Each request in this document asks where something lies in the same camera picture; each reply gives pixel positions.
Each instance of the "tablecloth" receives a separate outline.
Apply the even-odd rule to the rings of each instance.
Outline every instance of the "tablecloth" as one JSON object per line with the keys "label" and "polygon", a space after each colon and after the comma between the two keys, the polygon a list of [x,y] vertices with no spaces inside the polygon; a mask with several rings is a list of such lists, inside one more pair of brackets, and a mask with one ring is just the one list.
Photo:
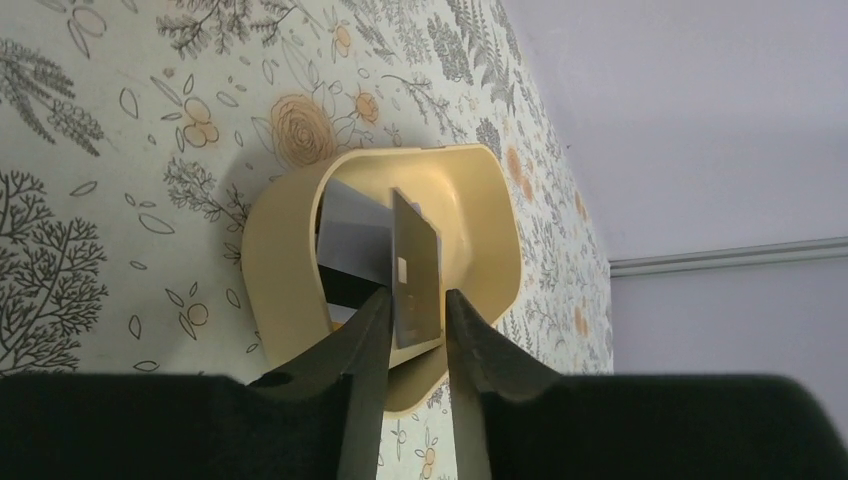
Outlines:
{"label": "tablecloth", "polygon": [[[523,242],[498,330],[559,371],[611,370],[608,264],[497,0],[0,11],[0,374],[253,380],[239,244],[269,182],[352,148],[476,142]],[[384,421],[380,478],[456,476],[449,394]]]}

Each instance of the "wall trim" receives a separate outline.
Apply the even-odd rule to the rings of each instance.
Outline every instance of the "wall trim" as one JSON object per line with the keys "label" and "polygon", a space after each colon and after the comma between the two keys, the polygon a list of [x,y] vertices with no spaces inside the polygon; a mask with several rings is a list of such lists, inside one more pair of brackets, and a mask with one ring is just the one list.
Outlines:
{"label": "wall trim", "polygon": [[613,260],[610,277],[634,277],[717,268],[771,265],[833,258],[848,258],[848,237],[730,248],[660,257]]}

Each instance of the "floral tablecloth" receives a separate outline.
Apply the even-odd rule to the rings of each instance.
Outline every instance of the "floral tablecloth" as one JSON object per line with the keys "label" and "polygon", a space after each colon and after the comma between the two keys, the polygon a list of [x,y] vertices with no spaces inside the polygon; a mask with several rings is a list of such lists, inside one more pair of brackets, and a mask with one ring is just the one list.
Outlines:
{"label": "floral tablecloth", "polygon": [[[250,205],[351,148],[481,142],[516,205],[498,330],[612,368],[609,270],[497,0],[18,0],[0,15],[0,375],[269,368]],[[387,419],[382,478],[453,478],[448,386]]]}

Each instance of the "white wall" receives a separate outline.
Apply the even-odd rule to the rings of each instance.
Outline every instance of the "white wall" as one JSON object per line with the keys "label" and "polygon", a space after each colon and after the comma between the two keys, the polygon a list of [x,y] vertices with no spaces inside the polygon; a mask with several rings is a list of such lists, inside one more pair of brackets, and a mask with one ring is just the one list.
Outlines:
{"label": "white wall", "polygon": [[848,235],[848,2],[503,3],[610,259]]}
{"label": "white wall", "polygon": [[612,281],[617,373],[789,375],[848,439],[848,260]]}

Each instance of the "yellow bin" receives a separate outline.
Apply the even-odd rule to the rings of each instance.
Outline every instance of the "yellow bin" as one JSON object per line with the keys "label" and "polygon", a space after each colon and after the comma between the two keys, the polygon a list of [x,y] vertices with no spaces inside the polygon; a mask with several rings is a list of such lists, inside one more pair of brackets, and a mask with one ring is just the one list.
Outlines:
{"label": "yellow bin", "polygon": [[[491,150],[483,145],[352,150],[283,175],[251,209],[242,272],[272,367],[332,332],[314,233],[330,178],[386,206],[391,189],[400,188],[421,206],[442,243],[443,330],[444,290],[462,290],[493,325],[515,302],[521,247],[506,181]],[[390,365],[397,366],[389,372],[387,412],[416,408],[445,379],[444,344],[419,353],[393,346]]]}

